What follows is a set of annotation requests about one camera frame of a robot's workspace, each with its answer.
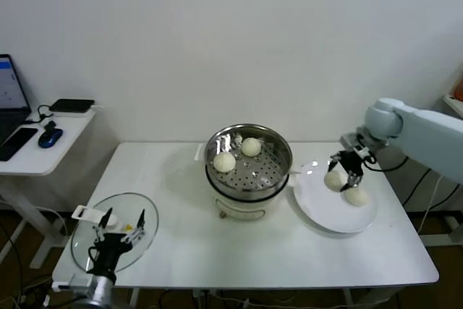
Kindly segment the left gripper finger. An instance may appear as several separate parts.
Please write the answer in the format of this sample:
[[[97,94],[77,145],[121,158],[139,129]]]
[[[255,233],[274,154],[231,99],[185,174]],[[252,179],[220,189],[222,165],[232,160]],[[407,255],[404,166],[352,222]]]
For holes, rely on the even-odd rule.
[[[125,244],[137,244],[145,236],[145,210],[142,210],[136,227],[122,238]]]
[[[110,208],[98,222],[97,226],[93,227],[93,231],[95,232],[95,239],[94,243],[100,242],[102,240],[103,233],[105,232],[105,228],[109,222],[109,219],[112,214],[112,208]]]

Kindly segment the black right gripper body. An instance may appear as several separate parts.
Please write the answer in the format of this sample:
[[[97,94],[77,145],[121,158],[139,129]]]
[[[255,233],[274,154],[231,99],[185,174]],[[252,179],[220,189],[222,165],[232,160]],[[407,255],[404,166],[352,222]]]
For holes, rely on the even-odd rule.
[[[347,174],[363,175],[362,159],[354,151],[340,151],[339,163]]]

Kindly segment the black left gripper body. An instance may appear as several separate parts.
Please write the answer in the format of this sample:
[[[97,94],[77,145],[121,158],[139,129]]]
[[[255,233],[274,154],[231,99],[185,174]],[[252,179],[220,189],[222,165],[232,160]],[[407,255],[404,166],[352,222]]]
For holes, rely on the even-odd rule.
[[[88,257],[92,263],[89,274],[115,274],[120,257],[132,249],[132,244],[122,242],[124,236],[122,233],[105,233],[100,242],[88,248]]]

